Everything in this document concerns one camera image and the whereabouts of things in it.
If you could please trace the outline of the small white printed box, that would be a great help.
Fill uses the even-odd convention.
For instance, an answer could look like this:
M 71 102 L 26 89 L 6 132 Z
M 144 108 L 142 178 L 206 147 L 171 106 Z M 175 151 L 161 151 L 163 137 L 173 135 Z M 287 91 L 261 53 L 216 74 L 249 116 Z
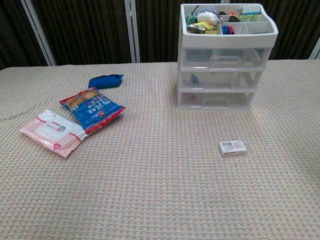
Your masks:
M 221 141 L 218 149 L 222 157 L 244 155 L 247 152 L 242 140 Z

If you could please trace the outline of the clear drawer holding blue clip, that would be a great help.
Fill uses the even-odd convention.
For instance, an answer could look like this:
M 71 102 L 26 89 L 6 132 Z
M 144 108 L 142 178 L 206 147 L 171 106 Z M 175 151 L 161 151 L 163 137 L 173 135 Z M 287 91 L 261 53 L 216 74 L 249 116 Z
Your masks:
M 192 84 L 190 76 L 194 74 L 199 84 Z M 181 72 L 179 82 L 183 88 L 208 89 L 251 89 L 255 88 L 262 72 Z

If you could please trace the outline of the white and teal box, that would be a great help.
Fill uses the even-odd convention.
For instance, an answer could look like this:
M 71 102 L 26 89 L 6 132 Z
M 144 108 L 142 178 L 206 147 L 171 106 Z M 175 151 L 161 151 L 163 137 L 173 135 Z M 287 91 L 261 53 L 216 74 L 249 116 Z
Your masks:
M 261 8 L 259 5 L 245 5 L 238 11 L 241 15 L 259 15 Z

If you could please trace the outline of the beige woven tablecloth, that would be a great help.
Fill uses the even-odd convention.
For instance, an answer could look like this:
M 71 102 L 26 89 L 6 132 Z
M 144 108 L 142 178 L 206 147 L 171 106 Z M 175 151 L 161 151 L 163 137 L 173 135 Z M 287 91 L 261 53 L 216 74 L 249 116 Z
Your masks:
M 125 106 L 63 158 L 19 129 L 89 79 Z M 320 240 L 320 60 L 271 60 L 246 110 L 177 108 L 174 62 L 0 70 L 0 240 Z M 247 152 L 222 156 L 219 142 Z

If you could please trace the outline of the blue biscuit bag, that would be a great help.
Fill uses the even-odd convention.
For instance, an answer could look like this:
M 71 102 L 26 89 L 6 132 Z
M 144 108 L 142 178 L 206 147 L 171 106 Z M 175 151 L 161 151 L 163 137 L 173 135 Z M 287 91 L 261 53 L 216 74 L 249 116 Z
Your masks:
M 87 135 L 104 127 L 125 109 L 100 93 L 96 87 L 62 99 L 59 103 L 72 112 Z

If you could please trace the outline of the small dark blue snack packet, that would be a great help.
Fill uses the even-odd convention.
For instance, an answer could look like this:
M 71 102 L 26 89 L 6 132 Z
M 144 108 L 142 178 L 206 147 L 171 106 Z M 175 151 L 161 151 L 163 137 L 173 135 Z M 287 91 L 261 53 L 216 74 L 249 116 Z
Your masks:
M 119 87 L 122 84 L 122 74 L 110 74 L 94 77 L 89 80 L 88 88 L 107 89 Z

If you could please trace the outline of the shiny foil candy packet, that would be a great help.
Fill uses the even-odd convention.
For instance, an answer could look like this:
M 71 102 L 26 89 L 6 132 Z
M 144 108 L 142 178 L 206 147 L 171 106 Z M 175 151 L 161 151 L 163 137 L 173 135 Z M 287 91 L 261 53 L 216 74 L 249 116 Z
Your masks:
M 190 34 L 205 34 L 206 29 L 202 26 L 190 24 L 186 27 L 186 30 Z

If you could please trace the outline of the yellow packet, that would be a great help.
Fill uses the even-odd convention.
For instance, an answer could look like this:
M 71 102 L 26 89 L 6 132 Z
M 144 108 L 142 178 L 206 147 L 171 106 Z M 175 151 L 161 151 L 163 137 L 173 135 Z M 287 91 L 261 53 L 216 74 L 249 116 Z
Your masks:
M 213 31 L 215 26 L 207 21 L 194 23 L 195 26 L 204 28 L 206 31 Z

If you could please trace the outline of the green circuit board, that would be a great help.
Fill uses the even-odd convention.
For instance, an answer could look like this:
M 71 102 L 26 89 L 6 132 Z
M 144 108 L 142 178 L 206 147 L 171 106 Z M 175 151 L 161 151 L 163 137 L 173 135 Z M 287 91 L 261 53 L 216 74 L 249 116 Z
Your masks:
M 190 13 L 189 15 L 187 15 L 185 17 L 185 22 L 186 22 L 187 26 L 196 23 L 197 22 L 197 14 L 196 13 Z

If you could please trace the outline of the pink wet wipes pack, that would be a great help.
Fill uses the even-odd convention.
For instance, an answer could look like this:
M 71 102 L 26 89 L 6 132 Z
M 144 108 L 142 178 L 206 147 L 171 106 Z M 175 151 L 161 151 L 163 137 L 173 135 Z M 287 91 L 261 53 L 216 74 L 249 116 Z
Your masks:
M 64 158 L 88 136 L 79 124 L 48 109 L 19 130 L 39 145 Z

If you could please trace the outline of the white soft pouch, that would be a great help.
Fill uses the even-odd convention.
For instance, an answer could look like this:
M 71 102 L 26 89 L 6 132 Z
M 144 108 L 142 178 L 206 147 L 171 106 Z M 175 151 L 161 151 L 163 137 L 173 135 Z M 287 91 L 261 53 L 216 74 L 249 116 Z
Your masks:
M 204 11 L 197 15 L 197 22 L 207 22 L 211 25 L 216 25 L 219 22 L 219 17 L 216 13 L 210 11 Z

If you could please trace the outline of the dark pleated curtain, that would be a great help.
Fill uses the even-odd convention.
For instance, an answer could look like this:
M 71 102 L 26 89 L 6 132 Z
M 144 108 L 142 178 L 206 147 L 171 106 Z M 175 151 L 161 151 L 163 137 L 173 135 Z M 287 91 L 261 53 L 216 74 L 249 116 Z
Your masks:
M 131 62 L 124 0 L 31 0 L 57 65 Z M 140 60 L 176 62 L 181 4 L 221 0 L 135 0 Z M 270 59 L 307 59 L 320 38 L 320 0 L 230 0 L 258 3 L 278 37 Z M 0 70 L 46 66 L 21 0 L 0 0 Z

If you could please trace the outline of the green patterned packet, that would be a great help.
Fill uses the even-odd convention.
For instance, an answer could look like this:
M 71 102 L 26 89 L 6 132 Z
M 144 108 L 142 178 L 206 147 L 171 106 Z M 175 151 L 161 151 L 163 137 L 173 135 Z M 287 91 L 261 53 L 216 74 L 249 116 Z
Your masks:
M 258 22 L 261 16 L 259 14 L 242 14 L 237 15 L 236 18 L 240 22 Z

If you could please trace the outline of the white metal frame post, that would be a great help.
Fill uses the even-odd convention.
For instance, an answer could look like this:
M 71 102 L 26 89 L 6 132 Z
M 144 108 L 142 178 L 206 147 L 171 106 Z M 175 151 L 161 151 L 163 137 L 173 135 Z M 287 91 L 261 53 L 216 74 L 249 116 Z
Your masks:
M 130 57 L 132 63 L 140 63 L 140 45 L 137 22 L 136 0 L 124 0 Z
M 320 37 L 318 41 L 316 42 L 309 58 L 309 60 L 320 60 Z
M 48 43 L 48 40 L 46 38 L 46 35 L 44 33 L 44 30 L 42 28 L 40 19 L 38 17 L 38 14 L 35 10 L 34 4 L 32 0 L 20 0 L 22 7 L 26 13 L 26 16 L 28 18 L 28 21 L 31 25 L 31 28 L 34 32 L 35 38 L 38 42 L 38 45 L 40 47 L 40 50 L 43 54 L 43 57 L 47 63 L 48 66 L 56 66 L 56 61 L 53 56 L 52 50 L 50 48 L 50 45 Z

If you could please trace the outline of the white plastic drawer organizer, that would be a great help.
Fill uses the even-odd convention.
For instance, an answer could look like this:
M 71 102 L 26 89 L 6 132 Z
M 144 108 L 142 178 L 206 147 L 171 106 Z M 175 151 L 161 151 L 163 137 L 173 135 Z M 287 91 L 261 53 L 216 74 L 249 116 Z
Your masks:
M 260 6 L 260 19 L 257 22 L 229 22 L 228 12 L 237 11 L 243 6 Z M 200 14 L 212 12 L 218 15 L 219 21 L 214 25 L 218 30 L 217 35 L 192 34 L 187 32 L 186 16 L 189 14 Z M 232 25 L 235 34 L 223 35 L 222 26 Z M 260 82 L 256 87 L 246 89 L 190 89 L 182 87 L 179 81 L 182 72 L 264 72 L 264 67 L 252 68 L 214 68 L 202 69 L 184 66 L 182 60 L 185 48 L 200 49 L 247 49 L 247 48 L 270 48 L 271 51 L 278 37 L 278 28 L 273 19 L 268 16 L 263 6 L 258 3 L 235 3 L 235 4 L 182 4 L 180 6 L 179 38 L 178 38 L 178 61 L 177 61 L 177 98 L 178 93 L 256 93 Z

